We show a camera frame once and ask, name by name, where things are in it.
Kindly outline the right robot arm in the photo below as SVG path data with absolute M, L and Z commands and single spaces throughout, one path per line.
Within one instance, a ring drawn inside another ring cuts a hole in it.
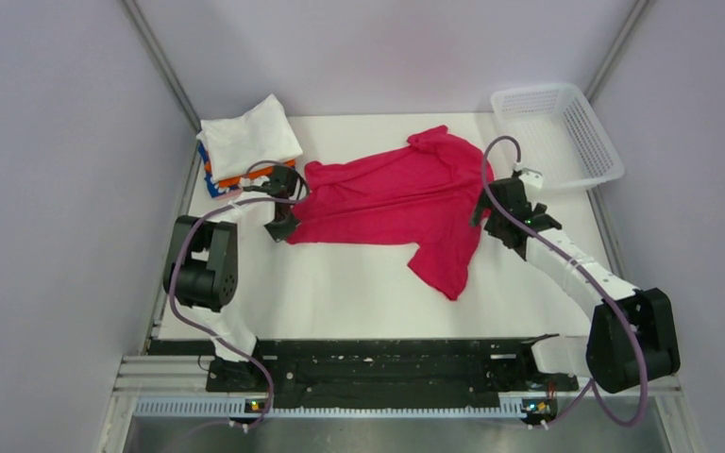
M 574 302 L 590 322 L 585 336 L 548 334 L 526 346 L 515 364 L 518 381 L 540 389 L 554 374 L 591 378 L 616 394 L 672 376 L 681 356 L 668 296 L 642 290 L 616 276 L 581 250 L 546 205 L 527 196 L 531 177 L 516 173 L 482 189 L 471 225 L 483 227 L 532 265 Z

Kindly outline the red t shirt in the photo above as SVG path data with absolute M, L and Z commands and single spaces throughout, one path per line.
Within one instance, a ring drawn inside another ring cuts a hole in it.
M 299 225 L 287 242 L 414 243 L 409 269 L 456 300 L 481 240 L 472 216 L 484 182 L 494 176 L 482 151 L 447 126 L 348 163 L 310 161 L 305 166 L 310 193 L 293 208 Z

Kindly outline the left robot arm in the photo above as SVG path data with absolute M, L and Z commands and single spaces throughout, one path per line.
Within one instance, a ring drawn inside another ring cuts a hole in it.
M 181 323 L 206 334 L 219 365 L 217 376 L 233 388 L 275 388 L 257 351 L 258 338 L 241 315 L 223 315 L 240 283 L 240 242 L 245 228 L 264 227 L 276 241 L 295 232 L 293 207 L 311 189 L 295 168 L 274 163 L 263 181 L 244 179 L 238 195 L 200 216 L 181 215 L 174 225 L 162 287 L 168 307 Z

